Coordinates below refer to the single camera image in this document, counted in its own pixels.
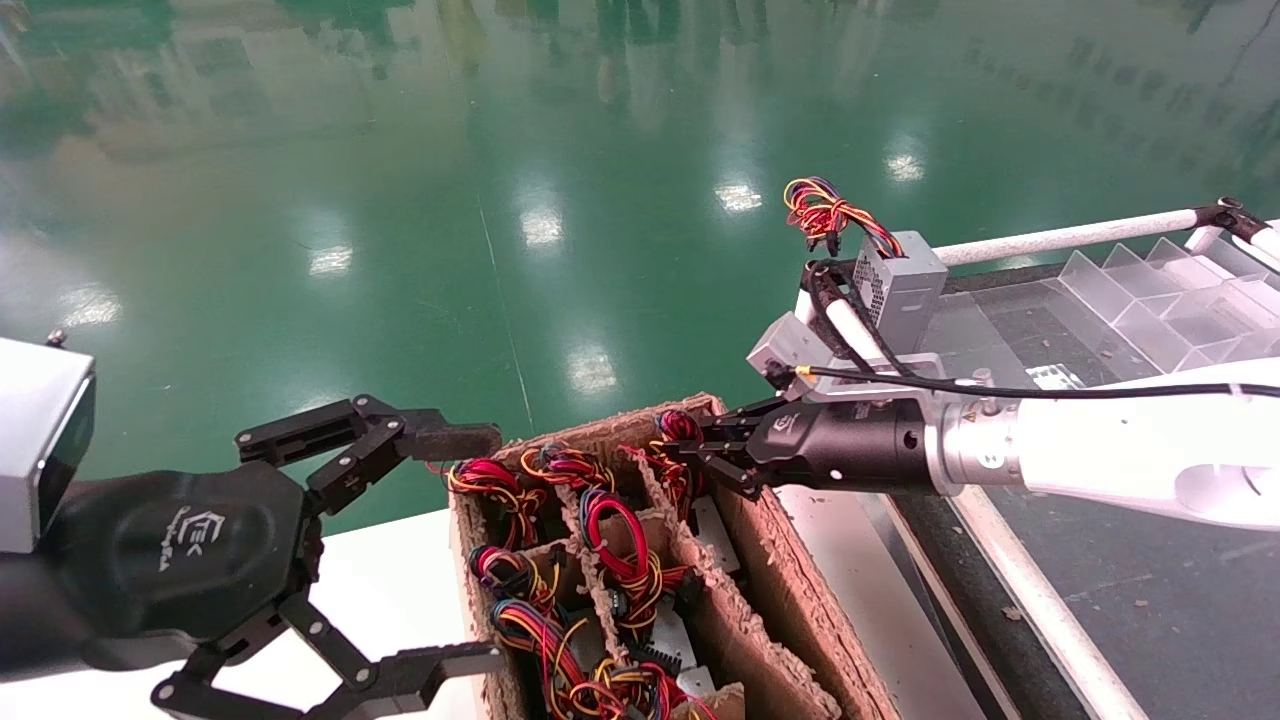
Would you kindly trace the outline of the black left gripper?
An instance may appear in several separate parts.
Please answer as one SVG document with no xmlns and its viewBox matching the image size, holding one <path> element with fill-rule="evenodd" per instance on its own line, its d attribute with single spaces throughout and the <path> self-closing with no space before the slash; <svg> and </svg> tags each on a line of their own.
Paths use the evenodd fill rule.
<svg viewBox="0 0 1280 720">
<path fill-rule="evenodd" d="M 488 642 L 371 661 L 301 593 L 319 575 L 316 516 L 342 512 L 406 460 L 493 455 L 502 446 L 497 425 L 454 424 L 434 407 L 360 395 L 242 430 L 236 445 L 247 464 L 228 471 L 147 471 L 70 492 L 41 551 L 77 648 L 228 646 L 271 615 L 340 679 L 308 710 L 275 705 L 216 688 L 230 656 L 202 646 L 151 694 L 174 719 L 392 717 L 429 710 L 448 680 L 502 669 L 502 652 Z M 306 491 L 276 469 L 329 452 Z"/>
</svg>

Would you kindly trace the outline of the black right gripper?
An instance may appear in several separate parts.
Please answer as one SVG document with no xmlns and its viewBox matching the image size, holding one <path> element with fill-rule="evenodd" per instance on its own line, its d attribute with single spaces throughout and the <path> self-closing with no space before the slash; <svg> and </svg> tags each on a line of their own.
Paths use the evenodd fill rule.
<svg viewBox="0 0 1280 720">
<path fill-rule="evenodd" d="M 932 492 L 925 419 L 915 400 L 749 404 L 698 425 L 700 445 L 659 443 L 659 450 L 705 484 L 750 501 L 778 486 Z"/>
</svg>

